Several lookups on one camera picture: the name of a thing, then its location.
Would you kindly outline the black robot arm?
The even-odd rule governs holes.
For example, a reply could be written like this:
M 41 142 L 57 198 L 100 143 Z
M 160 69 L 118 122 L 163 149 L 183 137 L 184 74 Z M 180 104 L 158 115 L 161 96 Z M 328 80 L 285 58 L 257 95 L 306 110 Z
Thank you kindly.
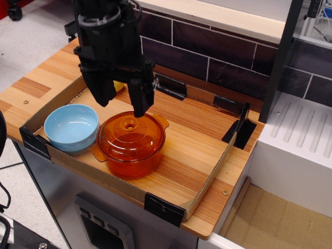
M 79 45 L 74 54 L 95 100 L 105 107 L 117 92 L 115 81 L 127 84 L 135 117 L 154 104 L 155 63 L 141 51 L 137 28 L 142 15 L 136 1 L 74 1 Z

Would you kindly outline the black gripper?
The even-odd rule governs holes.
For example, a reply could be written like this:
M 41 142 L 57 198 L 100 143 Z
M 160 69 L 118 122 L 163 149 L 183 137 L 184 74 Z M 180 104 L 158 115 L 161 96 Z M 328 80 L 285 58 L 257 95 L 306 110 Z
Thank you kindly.
M 83 11 L 75 18 L 79 46 L 74 53 L 96 102 L 106 107 L 116 96 L 113 80 L 122 81 L 128 84 L 134 116 L 144 116 L 154 104 L 158 81 L 154 61 L 141 52 L 141 17 L 134 11 Z

